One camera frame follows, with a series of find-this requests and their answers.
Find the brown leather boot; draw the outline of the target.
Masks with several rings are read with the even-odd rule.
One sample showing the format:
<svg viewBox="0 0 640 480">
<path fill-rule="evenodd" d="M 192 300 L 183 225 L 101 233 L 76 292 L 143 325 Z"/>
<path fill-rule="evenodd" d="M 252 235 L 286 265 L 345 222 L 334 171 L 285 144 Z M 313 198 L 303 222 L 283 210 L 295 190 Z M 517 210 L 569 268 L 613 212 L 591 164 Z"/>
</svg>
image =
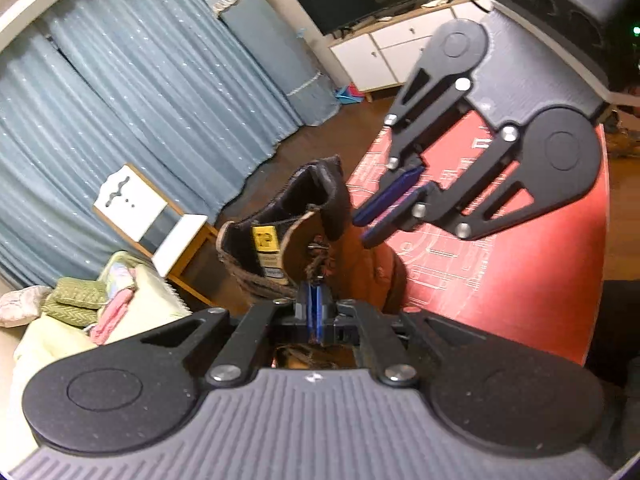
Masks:
<svg viewBox="0 0 640 480">
<path fill-rule="evenodd" d="M 311 242 L 328 243 L 333 259 L 332 274 L 318 284 L 305 275 Z M 252 304 L 245 318 L 259 327 L 258 346 L 267 365 L 335 370 L 362 364 L 352 344 L 314 339 L 318 286 L 326 287 L 334 301 L 362 301 L 384 315 L 398 315 L 405 298 L 401 258 L 385 243 L 362 244 L 336 156 L 301 166 L 267 205 L 225 223 L 216 249 Z"/>
</svg>

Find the dark brown shoelace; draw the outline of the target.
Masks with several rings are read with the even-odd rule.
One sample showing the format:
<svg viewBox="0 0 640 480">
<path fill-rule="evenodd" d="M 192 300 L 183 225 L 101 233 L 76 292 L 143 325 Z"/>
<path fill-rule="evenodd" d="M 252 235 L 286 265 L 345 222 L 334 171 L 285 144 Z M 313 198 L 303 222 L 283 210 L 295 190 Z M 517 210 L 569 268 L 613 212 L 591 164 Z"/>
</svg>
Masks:
<svg viewBox="0 0 640 480">
<path fill-rule="evenodd" d="M 333 270 L 330 245 L 328 243 L 311 242 L 307 246 L 307 254 L 310 260 L 305 266 L 306 280 L 312 284 L 321 283 L 332 274 Z"/>
</svg>

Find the white tv cabinet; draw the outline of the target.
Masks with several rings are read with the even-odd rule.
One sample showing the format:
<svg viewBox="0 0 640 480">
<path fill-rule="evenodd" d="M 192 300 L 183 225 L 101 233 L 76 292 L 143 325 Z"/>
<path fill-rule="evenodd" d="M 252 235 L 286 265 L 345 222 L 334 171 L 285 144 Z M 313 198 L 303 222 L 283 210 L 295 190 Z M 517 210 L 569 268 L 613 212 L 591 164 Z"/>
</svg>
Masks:
<svg viewBox="0 0 640 480">
<path fill-rule="evenodd" d="M 370 100 L 375 92 L 405 83 L 440 25 L 457 18 L 477 22 L 491 8 L 491 0 L 454 0 L 429 8 L 421 6 L 349 32 L 334 40 L 330 50 L 350 82 Z"/>
</svg>

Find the pink folded cloth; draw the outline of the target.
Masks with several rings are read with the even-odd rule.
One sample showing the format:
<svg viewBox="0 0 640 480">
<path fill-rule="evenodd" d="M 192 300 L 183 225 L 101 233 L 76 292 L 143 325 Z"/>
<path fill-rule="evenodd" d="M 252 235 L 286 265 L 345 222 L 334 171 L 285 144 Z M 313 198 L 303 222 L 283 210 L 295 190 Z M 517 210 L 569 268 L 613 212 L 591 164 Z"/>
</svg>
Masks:
<svg viewBox="0 0 640 480">
<path fill-rule="evenodd" d="M 124 288 L 108 302 L 99 315 L 96 326 L 90 330 L 90 339 L 94 344 L 102 346 L 107 342 L 108 337 L 126 315 L 132 298 L 134 298 L 134 291 L 131 288 Z"/>
</svg>

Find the green patterned cushion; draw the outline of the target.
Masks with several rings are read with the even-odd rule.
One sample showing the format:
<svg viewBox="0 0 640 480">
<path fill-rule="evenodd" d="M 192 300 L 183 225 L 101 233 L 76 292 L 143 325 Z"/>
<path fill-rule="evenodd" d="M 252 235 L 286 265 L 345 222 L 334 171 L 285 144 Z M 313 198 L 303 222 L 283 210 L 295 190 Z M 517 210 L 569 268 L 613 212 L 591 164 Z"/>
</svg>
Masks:
<svg viewBox="0 0 640 480">
<path fill-rule="evenodd" d="M 89 310 L 99 310 L 107 303 L 106 286 L 100 281 L 60 278 L 52 292 L 58 304 Z"/>
<path fill-rule="evenodd" d="M 60 304 L 49 296 L 42 305 L 42 312 L 50 318 L 78 328 L 86 328 L 98 322 L 96 310 Z"/>
</svg>

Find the green covered sofa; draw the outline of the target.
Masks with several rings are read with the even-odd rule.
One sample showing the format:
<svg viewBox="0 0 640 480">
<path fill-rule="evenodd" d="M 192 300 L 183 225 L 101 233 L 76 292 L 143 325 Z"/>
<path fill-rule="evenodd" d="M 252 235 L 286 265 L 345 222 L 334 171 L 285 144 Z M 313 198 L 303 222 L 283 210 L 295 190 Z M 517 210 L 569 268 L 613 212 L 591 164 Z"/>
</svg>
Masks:
<svg viewBox="0 0 640 480">
<path fill-rule="evenodd" d="M 73 354 L 185 318 L 191 310 L 153 267 L 115 252 L 94 281 L 61 278 L 43 300 L 14 352 L 9 397 L 18 402 L 30 378 Z"/>
</svg>

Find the light blue folded cloth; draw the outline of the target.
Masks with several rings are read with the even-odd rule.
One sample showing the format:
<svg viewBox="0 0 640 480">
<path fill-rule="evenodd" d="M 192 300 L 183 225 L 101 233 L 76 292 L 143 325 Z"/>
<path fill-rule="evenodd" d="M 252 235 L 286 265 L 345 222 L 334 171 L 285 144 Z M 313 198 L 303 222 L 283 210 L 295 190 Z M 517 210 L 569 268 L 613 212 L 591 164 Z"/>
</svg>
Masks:
<svg viewBox="0 0 640 480">
<path fill-rule="evenodd" d="M 123 289 L 134 289 L 134 272 L 125 263 L 115 262 L 107 270 L 104 278 L 107 296 L 113 297 Z"/>
</svg>

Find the red printed cardboard sheet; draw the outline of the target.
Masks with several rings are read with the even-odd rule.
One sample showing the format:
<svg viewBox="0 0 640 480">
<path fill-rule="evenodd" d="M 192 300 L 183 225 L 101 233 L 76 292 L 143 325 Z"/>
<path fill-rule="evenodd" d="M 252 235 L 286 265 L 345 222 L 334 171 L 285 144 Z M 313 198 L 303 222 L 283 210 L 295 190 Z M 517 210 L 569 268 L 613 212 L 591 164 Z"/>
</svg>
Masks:
<svg viewBox="0 0 640 480">
<path fill-rule="evenodd" d="M 581 200 L 464 242 L 424 224 L 387 241 L 408 272 L 405 305 L 585 363 L 600 304 L 608 167 Z"/>
</svg>

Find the grey pillow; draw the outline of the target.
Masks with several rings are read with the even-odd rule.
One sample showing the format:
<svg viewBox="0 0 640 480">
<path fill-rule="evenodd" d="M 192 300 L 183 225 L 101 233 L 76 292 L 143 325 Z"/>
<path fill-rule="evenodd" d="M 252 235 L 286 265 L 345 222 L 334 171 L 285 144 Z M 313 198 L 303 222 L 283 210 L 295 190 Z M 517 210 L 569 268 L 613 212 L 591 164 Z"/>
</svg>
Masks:
<svg viewBox="0 0 640 480">
<path fill-rule="evenodd" d="M 35 321 L 51 292 L 49 286 L 43 285 L 7 292 L 0 300 L 0 326 L 13 328 Z"/>
</svg>

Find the blue covered standing appliance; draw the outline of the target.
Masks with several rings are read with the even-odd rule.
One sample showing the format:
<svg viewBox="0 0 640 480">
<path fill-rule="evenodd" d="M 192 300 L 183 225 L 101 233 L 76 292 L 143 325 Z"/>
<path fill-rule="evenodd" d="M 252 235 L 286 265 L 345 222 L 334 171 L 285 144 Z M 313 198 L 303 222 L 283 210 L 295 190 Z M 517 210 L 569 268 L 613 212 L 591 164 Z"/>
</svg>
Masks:
<svg viewBox="0 0 640 480">
<path fill-rule="evenodd" d="M 286 96 L 302 122 L 318 126 L 341 107 L 318 60 L 267 0 L 205 0 Z"/>
</svg>

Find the white wooden chair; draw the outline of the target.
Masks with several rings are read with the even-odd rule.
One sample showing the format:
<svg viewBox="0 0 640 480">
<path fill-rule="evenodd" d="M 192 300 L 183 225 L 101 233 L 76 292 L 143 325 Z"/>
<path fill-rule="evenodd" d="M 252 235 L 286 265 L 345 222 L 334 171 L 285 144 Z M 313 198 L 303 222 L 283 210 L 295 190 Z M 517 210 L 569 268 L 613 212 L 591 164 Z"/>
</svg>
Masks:
<svg viewBox="0 0 640 480">
<path fill-rule="evenodd" d="M 148 258 L 156 272 L 211 307 L 184 271 L 218 231 L 205 214 L 187 214 L 135 166 L 126 164 L 101 184 L 93 211 Z"/>
</svg>

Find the blue curtain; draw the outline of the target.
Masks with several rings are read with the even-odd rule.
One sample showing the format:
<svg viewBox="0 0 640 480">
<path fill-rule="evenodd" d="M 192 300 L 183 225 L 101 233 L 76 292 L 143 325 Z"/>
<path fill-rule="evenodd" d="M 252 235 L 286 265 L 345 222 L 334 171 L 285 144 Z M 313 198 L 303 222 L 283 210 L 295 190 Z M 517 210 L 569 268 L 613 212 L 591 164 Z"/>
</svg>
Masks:
<svg viewBox="0 0 640 480">
<path fill-rule="evenodd" d="M 60 0 L 1 55 L 1 275 L 93 278 L 122 240 L 93 212 L 134 165 L 216 217 L 302 122 L 204 0 Z"/>
</svg>

